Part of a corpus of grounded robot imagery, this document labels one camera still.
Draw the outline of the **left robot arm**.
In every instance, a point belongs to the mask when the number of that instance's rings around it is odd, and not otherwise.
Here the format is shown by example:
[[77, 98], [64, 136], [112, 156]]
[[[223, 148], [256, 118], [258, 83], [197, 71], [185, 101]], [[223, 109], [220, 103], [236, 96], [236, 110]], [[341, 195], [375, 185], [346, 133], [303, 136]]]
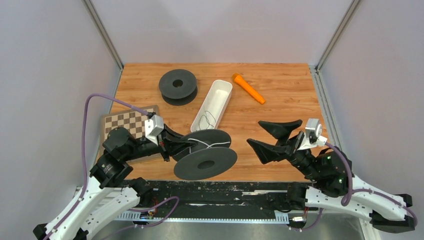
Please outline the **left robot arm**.
[[148, 182], [141, 177], [125, 181], [133, 170], [128, 161], [155, 154], [168, 161], [196, 142], [167, 125], [150, 125], [140, 138], [124, 127], [115, 128], [102, 145], [104, 152], [77, 195], [51, 222], [33, 229], [38, 240], [91, 240], [122, 212], [149, 206], [153, 193]]

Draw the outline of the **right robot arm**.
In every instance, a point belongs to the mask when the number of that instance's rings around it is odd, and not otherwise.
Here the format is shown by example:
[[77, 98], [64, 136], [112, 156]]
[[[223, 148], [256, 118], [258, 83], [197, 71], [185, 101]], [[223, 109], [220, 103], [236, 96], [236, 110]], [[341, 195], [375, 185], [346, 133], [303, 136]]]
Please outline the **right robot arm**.
[[348, 157], [323, 136], [319, 119], [310, 118], [296, 136], [292, 132], [300, 128], [301, 120], [261, 120], [259, 125], [276, 139], [275, 144], [247, 140], [260, 162], [286, 160], [311, 181], [311, 185], [288, 185], [285, 202], [291, 210], [338, 211], [386, 233], [405, 233], [416, 228], [418, 220], [411, 211], [411, 195], [387, 193], [355, 175]]

